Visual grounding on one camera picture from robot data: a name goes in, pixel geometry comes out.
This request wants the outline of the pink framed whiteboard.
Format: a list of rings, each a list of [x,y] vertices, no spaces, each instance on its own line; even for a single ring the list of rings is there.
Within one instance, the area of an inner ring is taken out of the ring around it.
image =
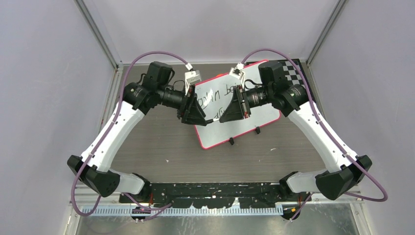
[[[195,85],[197,101],[206,114],[205,119],[220,118],[228,107],[233,89],[241,85],[237,78],[226,75],[214,77]],[[249,118],[225,123],[213,122],[207,126],[195,125],[194,129],[203,149],[210,149],[237,138],[248,132],[255,131],[256,127],[263,127],[279,120],[281,112],[271,104],[254,108]]]

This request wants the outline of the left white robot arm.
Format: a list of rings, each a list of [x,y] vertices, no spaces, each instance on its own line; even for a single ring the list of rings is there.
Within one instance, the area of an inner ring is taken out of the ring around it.
[[[101,197],[115,192],[129,193],[139,203],[150,196],[148,181],[136,173],[122,173],[111,168],[116,153],[132,129],[157,105],[177,110],[178,119],[189,125],[206,126],[205,113],[197,101],[196,83],[200,72],[192,67],[184,74],[184,89],[169,85],[175,72],[162,62],[152,62],[141,82],[124,87],[121,100],[116,104],[112,118],[104,125],[93,143],[80,155],[69,157],[67,164],[79,181]]]

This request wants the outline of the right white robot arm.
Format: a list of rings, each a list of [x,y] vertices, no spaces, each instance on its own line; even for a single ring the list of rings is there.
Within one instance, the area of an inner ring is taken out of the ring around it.
[[[263,62],[257,70],[260,83],[253,82],[253,88],[249,89],[245,86],[248,80],[244,65],[231,68],[229,74],[241,83],[234,88],[220,123],[247,119],[252,109],[270,104],[304,133],[325,165],[320,171],[294,171],[280,179],[281,198],[292,201],[301,192],[317,192],[329,200],[336,200],[361,182],[364,177],[361,170],[369,170],[371,159],[367,155],[358,156],[332,133],[317,105],[308,97],[306,88],[291,84],[283,64],[278,61]]]

